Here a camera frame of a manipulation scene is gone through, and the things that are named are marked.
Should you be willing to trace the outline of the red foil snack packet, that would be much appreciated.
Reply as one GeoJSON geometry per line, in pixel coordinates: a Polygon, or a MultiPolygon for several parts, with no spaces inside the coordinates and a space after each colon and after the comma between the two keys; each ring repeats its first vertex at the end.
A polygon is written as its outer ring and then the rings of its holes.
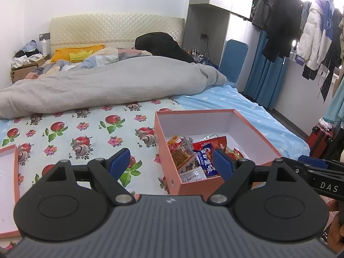
{"type": "Polygon", "coordinates": [[[213,153],[215,149],[221,149],[221,150],[226,149],[227,138],[226,136],[218,136],[211,139],[196,142],[192,146],[193,146],[193,151],[213,153]]]}

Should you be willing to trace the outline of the green white snack packet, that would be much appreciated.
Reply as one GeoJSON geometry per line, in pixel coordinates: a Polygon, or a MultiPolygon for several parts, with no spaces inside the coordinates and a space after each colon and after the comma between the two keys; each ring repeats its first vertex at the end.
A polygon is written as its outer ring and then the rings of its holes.
{"type": "Polygon", "coordinates": [[[200,166],[191,137],[175,135],[167,142],[167,146],[178,173],[192,171],[200,166]]]}

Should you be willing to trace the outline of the blue white snack packet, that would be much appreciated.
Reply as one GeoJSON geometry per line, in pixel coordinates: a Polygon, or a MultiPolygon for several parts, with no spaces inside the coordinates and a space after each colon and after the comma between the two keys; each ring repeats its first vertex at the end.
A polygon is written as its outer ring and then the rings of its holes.
{"type": "Polygon", "coordinates": [[[204,152],[198,151],[197,159],[207,178],[218,176],[218,172],[216,171],[212,162],[212,153],[210,152],[204,153],[204,152]]]}

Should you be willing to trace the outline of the pink cardboard box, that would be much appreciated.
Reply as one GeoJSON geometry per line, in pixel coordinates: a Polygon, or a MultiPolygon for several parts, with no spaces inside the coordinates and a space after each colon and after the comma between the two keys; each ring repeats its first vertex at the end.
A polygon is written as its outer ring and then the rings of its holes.
{"type": "Polygon", "coordinates": [[[237,169],[234,158],[271,165],[280,152],[234,109],[159,111],[155,139],[171,195],[210,197],[237,169]]]}

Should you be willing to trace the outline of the floral bed sheet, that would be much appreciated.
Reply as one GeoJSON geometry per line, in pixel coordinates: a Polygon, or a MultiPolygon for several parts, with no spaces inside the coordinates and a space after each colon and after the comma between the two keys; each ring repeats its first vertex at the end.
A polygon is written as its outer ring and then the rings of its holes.
{"type": "Polygon", "coordinates": [[[126,147],[134,168],[121,178],[121,183],[134,194],[164,195],[168,188],[152,134],[155,113],[182,109],[235,109],[283,156],[296,159],[310,152],[303,139],[229,85],[210,87],[196,95],[133,105],[106,105],[3,120],[1,146],[16,145],[19,150],[20,193],[27,192],[41,178],[43,169],[61,159],[79,165],[96,157],[110,157],[126,147]]]}

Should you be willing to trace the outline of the grey quilt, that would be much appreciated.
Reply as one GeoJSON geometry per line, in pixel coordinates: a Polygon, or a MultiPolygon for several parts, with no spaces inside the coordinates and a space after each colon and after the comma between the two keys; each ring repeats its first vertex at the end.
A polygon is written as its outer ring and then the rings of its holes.
{"type": "Polygon", "coordinates": [[[193,95],[225,83],[227,77],[212,66],[158,56],[135,57],[19,80],[1,90],[1,118],[193,95]]]}

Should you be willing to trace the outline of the pink box lid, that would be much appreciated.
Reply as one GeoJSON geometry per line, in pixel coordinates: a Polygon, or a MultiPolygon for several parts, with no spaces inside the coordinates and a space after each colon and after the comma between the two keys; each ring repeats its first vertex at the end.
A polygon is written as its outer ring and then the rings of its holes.
{"type": "Polygon", "coordinates": [[[13,218],[13,210],[19,195],[19,152],[15,144],[1,148],[0,162],[0,231],[1,239],[18,237],[19,231],[13,218]]]}

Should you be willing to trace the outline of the patchwork blanket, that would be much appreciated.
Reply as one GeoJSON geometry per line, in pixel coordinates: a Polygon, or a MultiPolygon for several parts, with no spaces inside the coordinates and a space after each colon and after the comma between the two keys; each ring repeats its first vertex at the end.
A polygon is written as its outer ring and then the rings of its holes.
{"type": "Polygon", "coordinates": [[[90,69],[98,66],[106,66],[130,58],[148,56],[152,56],[152,54],[148,51],[137,49],[104,48],[96,52],[95,54],[90,55],[82,62],[72,63],[66,60],[57,60],[57,62],[54,63],[44,64],[41,67],[31,70],[24,77],[24,79],[35,80],[56,74],[58,72],[66,72],[71,69],[90,69]]]}

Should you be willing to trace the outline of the yellow pillow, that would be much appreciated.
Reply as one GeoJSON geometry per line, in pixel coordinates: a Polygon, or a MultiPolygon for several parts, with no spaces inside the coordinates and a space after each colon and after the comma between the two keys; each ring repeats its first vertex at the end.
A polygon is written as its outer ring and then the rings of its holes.
{"type": "Polygon", "coordinates": [[[105,45],[100,44],[92,45],[89,47],[57,48],[51,58],[51,62],[53,63],[59,60],[64,60],[72,63],[82,62],[90,55],[104,49],[105,47],[105,45]]]}

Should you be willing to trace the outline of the cream padded headboard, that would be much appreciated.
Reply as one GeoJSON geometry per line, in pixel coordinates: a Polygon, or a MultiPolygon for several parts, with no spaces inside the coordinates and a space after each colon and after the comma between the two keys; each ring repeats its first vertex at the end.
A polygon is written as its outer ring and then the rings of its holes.
{"type": "Polygon", "coordinates": [[[169,34],[182,45],[185,20],[141,13],[88,13],[54,17],[50,22],[51,55],[56,49],[89,47],[131,48],[135,39],[152,32],[169,34]]]}

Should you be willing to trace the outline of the white bottle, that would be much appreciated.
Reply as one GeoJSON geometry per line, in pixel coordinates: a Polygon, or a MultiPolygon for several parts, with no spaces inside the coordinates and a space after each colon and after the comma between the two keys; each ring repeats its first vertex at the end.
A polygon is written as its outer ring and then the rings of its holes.
{"type": "Polygon", "coordinates": [[[46,39],[44,39],[44,38],[42,39],[41,45],[42,45],[42,55],[43,55],[43,57],[46,57],[48,55],[46,39]]]}

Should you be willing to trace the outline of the cardboard box with clothes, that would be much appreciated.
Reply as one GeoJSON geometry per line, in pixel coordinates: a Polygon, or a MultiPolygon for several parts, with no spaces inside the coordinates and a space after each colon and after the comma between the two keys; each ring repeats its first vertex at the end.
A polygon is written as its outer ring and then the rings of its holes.
{"type": "Polygon", "coordinates": [[[39,41],[31,40],[15,53],[11,61],[12,83],[24,79],[31,71],[35,71],[50,59],[50,42],[46,39],[48,55],[43,57],[41,41],[42,38],[39,41]]]}

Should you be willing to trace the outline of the white blue hanging jacket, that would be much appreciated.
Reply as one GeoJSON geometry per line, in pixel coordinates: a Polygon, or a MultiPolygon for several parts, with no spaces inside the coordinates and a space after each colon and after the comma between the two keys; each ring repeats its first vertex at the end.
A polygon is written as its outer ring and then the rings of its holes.
{"type": "Polygon", "coordinates": [[[315,0],[310,8],[303,33],[297,46],[297,56],[304,60],[306,71],[316,71],[333,41],[333,14],[331,0],[315,0]]]}

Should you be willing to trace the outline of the black hanging coat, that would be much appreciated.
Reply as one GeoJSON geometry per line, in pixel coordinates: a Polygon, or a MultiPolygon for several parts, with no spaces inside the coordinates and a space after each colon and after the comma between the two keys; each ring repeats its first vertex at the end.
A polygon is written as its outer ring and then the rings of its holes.
{"type": "Polygon", "coordinates": [[[275,0],[266,30],[267,42],[262,51],[267,60],[275,62],[277,57],[290,55],[292,42],[301,36],[302,10],[301,0],[275,0]]]}

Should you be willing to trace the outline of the grey wardrobe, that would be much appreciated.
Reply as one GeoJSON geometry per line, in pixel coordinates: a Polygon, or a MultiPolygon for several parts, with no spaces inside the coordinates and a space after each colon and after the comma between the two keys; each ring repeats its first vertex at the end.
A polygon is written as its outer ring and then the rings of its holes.
{"type": "Polygon", "coordinates": [[[248,19],[253,0],[189,0],[183,48],[197,49],[219,65],[230,17],[248,19]]]}

